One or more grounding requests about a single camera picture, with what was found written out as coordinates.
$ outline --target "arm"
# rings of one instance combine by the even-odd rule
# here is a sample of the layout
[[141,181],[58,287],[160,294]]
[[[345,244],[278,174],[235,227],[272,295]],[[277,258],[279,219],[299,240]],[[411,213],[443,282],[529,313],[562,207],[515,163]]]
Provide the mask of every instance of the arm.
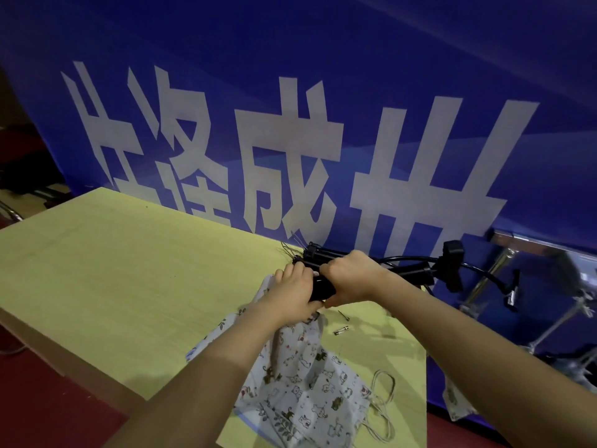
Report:
[[382,305],[513,446],[597,446],[597,396],[560,372],[360,251],[320,271],[337,290],[327,308]]
[[303,264],[275,273],[276,285],[151,398],[104,448],[213,447],[264,344],[283,325],[307,319],[313,272]]

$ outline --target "white string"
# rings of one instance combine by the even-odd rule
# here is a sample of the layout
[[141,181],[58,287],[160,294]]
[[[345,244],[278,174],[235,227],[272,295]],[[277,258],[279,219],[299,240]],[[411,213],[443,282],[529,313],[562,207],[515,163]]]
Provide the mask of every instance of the white string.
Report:
[[[374,393],[375,385],[377,382],[377,377],[379,377],[381,374],[385,374],[386,376],[390,377],[390,379],[392,380],[392,387],[390,389],[390,394],[385,401]],[[394,379],[394,377],[389,372],[382,371],[381,369],[378,369],[377,371],[375,371],[375,374],[373,374],[373,380],[371,381],[371,406],[375,410],[377,410],[377,413],[386,421],[386,433],[383,436],[383,435],[379,434],[379,432],[377,432],[375,429],[373,429],[373,427],[371,427],[371,425],[369,424],[367,415],[365,415],[365,419],[363,420],[363,426],[365,428],[367,428],[371,437],[375,438],[377,441],[380,441],[382,443],[389,443],[396,436],[396,431],[394,429],[394,425],[390,421],[390,417],[387,414],[387,408],[386,408],[386,404],[389,404],[392,401],[392,399],[394,398],[395,388],[396,388],[396,379]]]

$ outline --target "person's left hand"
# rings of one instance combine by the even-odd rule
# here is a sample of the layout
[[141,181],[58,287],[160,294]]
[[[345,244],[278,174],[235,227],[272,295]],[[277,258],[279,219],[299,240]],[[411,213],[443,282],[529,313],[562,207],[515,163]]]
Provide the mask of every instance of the person's left hand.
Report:
[[323,307],[321,301],[311,301],[313,271],[303,263],[288,264],[284,271],[274,274],[276,284],[256,302],[256,309],[263,312],[268,321],[275,322],[276,329],[308,319]]

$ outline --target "hand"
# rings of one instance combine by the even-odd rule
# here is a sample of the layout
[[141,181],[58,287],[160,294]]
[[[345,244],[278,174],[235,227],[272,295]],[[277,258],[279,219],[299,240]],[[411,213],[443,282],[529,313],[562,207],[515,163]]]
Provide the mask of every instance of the hand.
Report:
[[325,301],[325,308],[332,308],[356,301],[376,301],[377,284],[391,272],[362,251],[353,250],[323,264],[319,273],[336,288],[336,294]]
[[274,274],[276,284],[256,303],[275,329],[308,319],[323,307],[320,301],[309,302],[313,291],[313,271],[303,263],[288,264]]

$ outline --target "yellow table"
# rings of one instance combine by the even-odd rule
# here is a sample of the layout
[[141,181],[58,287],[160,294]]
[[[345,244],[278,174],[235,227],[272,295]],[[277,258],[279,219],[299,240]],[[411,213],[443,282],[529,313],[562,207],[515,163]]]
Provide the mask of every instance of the yellow table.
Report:
[[[288,260],[274,240],[106,189],[3,229],[0,251],[0,324],[125,414],[176,375],[184,354]],[[322,344],[365,383],[377,369],[390,372],[397,382],[390,446],[425,447],[424,350],[376,305],[343,312],[350,323],[325,311]],[[331,334],[344,325],[350,330]],[[382,379],[376,392],[387,387]],[[234,416],[218,443],[268,446]],[[363,428],[355,446],[377,444]]]

